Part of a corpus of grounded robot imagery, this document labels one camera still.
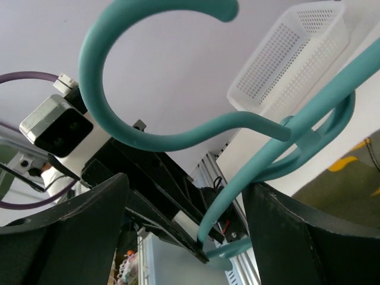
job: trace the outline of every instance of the red wire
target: red wire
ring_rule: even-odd
[[[226,221],[226,227],[224,227],[224,229],[221,231],[222,234],[225,234],[225,232],[226,232],[228,226],[230,225],[230,223],[231,222],[229,220]]]

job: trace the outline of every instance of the green floor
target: green floor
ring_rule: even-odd
[[[0,145],[0,163],[7,164],[16,154],[17,151],[11,147]],[[3,199],[8,192],[13,180],[13,175],[10,175],[9,173],[5,175],[4,180],[0,183],[0,200]]]
[[[380,170],[375,166],[378,160],[380,132],[346,154],[341,170],[324,171],[293,197],[341,219],[380,228]]]

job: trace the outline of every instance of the white plastic basket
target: white plastic basket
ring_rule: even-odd
[[[275,122],[289,116],[349,43],[345,8],[323,1],[288,9],[234,80],[230,103]]]

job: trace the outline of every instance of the screw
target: screw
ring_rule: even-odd
[[[78,122],[73,122],[73,123],[71,123],[70,124],[70,130],[71,131],[76,131],[77,129],[79,129],[79,124],[78,124]]]
[[[21,165],[22,167],[27,167],[27,166],[29,165],[29,162],[28,162],[27,160],[23,160],[23,161],[20,163],[20,165]]]
[[[64,139],[63,138],[57,138],[54,142],[53,142],[53,145],[55,147],[62,147],[62,145],[64,144]]]

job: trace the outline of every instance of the teal hose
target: teal hose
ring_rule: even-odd
[[[233,112],[215,118],[191,131],[177,135],[153,135],[140,132],[117,117],[103,89],[103,68],[107,54],[125,30],[137,21],[157,12],[193,10],[230,21],[238,13],[235,0],[116,0],[90,29],[81,48],[79,82],[88,111],[112,137],[147,151],[176,151],[197,145],[222,132],[249,128],[278,140],[290,138],[290,130],[251,112]]]
[[[341,101],[380,69],[380,39],[337,74],[286,125],[292,137],[286,142],[271,139],[219,193],[206,212],[198,231],[198,239],[205,242],[214,222],[232,201],[272,162],[291,147],[306,131],[333,110]]]
[[[277,178],[294,171],[344,129],[353,113],[355,89],[380,69],[380,40],[345,67],[286,126],[250,112],[233,112],[181,134],[146,134],[124,123],[112,111],[104,94],[103,68],[107,54],[124,31],[143,18],[171,10],[198,11],[228,22],[236,17],[238,3],[236,0],[116,0],[101,14],[85,38],[79,58],[79,82],[84,103],[96,122],[111,136],[131,147],[147,151],[182,150],[233,128],[249,128],[273,138],[244,165],[212,203],[198,231],[198,239],[204,243],[215,221],[252,181]],[[316,132],[317,139],[305,137],[334,108],[334,117]],[[293,156],[274,163],[298,141],[310,147],[298,149]],[[243,239],[207,255],[212,258],[224,254],[230,258],[250,246],[250,239]]]

